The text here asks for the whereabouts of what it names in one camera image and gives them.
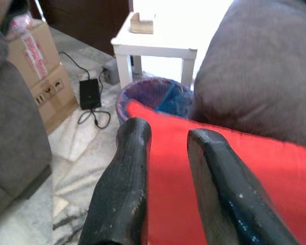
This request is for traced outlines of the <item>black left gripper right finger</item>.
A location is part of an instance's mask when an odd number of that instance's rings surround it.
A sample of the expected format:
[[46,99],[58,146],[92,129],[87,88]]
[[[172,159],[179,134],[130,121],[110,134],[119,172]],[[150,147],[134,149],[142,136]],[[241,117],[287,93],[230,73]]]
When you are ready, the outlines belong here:
[[190,130],[187,152],[208,244],[299,244],[262,184],[221,134]]

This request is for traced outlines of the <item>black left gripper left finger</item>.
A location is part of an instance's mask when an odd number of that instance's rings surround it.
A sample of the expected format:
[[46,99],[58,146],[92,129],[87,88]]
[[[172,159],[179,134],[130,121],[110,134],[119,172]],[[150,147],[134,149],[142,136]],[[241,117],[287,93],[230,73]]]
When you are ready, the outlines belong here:
[[146,216],[148,122],[133,117],[116,135],[116,153],[96,184],[79,244],[141,244]]

